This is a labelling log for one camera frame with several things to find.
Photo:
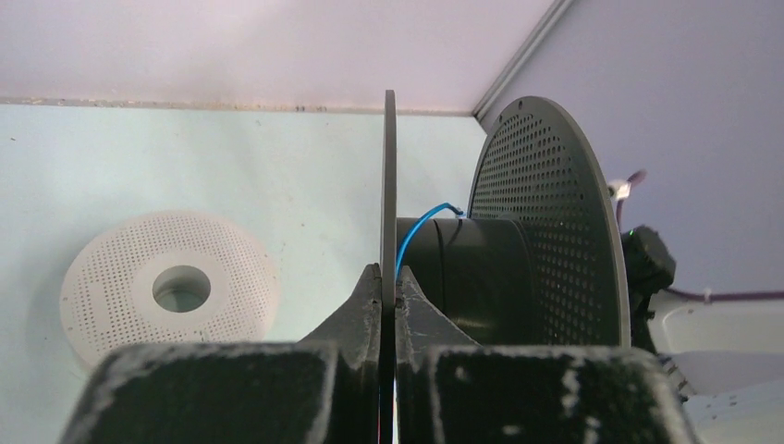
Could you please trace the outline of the black cable spool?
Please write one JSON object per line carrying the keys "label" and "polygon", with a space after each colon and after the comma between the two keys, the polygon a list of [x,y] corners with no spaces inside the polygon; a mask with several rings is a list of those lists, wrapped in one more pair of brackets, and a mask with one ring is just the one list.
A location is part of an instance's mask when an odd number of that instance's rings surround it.
{"label": "black cable spool", "polygon": [[380,440],[398,440],[395,309],[409,269],[427,300],[482,346],[631,346],[619,230],[594,152],[569,113],[513,101],[482,148],[466,209],[396,214],[395,94],[385,102]]}

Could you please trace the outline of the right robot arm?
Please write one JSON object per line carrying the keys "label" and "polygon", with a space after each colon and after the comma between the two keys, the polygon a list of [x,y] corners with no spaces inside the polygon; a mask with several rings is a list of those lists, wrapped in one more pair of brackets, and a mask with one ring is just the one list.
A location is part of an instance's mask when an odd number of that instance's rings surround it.
{"label": "right robot arm", "polygon": [[632,342],[660,359],[702,443],[783,440],[783,293],[677,290],[647,226],[621,236]]}

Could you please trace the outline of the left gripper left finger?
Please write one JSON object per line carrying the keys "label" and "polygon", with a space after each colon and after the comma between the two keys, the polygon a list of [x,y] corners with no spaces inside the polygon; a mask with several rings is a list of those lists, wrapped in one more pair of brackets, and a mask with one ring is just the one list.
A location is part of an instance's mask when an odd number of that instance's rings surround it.
{"label": "left gripper left finger", "polygon": [[381,272],[295,342],[136,344],[92,372],[65,443],[375,443]]}

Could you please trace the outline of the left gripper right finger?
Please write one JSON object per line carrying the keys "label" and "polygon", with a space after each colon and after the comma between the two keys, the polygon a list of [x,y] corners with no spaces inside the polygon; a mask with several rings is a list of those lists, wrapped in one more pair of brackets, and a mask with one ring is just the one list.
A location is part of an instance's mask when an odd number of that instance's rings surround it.
{"label": "left gripper right finger", "polygon": [[409,269],[395,309],[402,443],[694,443],[654,355],[605,346],[482,346]]}

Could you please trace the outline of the white cable spool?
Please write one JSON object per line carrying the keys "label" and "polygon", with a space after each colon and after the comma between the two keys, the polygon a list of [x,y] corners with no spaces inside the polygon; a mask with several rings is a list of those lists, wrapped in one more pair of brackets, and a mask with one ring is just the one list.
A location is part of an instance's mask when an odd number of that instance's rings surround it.
{"label": "white cable spool", "polygon": [[70,264],[59,311],[85,369],[138,343],[260,341],[281,279],[250,232],[221,216],[161,211],[91,240]]}

